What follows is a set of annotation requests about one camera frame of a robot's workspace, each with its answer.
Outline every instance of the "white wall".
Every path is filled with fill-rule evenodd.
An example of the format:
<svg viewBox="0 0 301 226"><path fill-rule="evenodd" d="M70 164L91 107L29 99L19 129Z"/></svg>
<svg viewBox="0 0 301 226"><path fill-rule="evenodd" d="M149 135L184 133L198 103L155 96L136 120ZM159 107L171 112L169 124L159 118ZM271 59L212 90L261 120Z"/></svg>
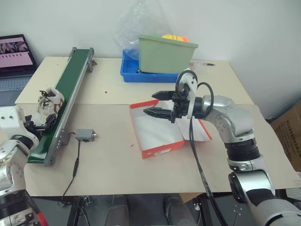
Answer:
<svg viewBox="0 0 301 226"><path fill-rule="evenodd" d="M300 0L159 1L174 33L199 44L194 58L229 60L266 118L301 98ZM0 0L0 35L24 33L38 62L73 46L120 57L111 34L130 2Z"/></svg>

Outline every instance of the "laptop keyboard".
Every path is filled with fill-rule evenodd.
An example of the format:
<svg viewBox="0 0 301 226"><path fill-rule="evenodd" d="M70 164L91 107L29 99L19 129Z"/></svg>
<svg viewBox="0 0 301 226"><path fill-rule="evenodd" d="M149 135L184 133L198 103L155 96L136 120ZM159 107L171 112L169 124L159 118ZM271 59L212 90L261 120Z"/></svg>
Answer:
<svg viewBox="0 0 301 226"><path fill-rule="evenodd" d="M29 79L30 77L0 80L0 92L11 90L23 90L26 84L28 83Z"/></svg>

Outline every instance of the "laptop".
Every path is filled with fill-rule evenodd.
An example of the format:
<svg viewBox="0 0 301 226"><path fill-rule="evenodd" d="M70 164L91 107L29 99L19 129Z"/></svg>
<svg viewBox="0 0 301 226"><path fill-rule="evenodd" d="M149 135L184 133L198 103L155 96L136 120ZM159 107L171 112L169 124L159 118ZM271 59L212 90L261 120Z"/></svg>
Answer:
<svg viewBox="0 0 301 226"><path fill-rule="evenodd" d="M0 106L15 105L36 69L24 35L0 37Z"/></svg>

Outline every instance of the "green conveyor belt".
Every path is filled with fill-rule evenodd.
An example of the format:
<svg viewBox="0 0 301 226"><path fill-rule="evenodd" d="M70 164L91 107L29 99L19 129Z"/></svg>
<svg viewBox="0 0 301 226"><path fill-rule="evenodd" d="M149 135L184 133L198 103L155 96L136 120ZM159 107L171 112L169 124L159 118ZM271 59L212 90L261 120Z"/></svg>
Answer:
<svg viewBox="0 0 301 226"><path fill-rule="evenodd" d="M60 119L65 111L66 105L72 95L72 91L77 83L80 73L85 66L85 62L88 56L89 49L77 49L69 59L68 65L66 66L59 82L56 85L56 89L59 90L64 98L65 102L57 117L55 127L46 133L40 140L39 145L31 150L31 155L28 162L30 163L43 163L48 153L48 149L52 138L55 135L56 129L60 122Z"/></svg>

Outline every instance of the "green plastic bin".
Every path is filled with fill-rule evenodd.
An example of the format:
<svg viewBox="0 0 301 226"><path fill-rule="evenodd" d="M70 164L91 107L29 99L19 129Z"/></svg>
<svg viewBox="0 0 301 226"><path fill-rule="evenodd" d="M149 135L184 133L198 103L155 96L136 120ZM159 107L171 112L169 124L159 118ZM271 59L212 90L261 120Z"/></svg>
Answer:
<svg viewBox="0 0 301 226"><path fill-rule="evenodd" d="M195 43L140 35L139 68L150 73L180 73L189 67L197 47Z"/></svg>

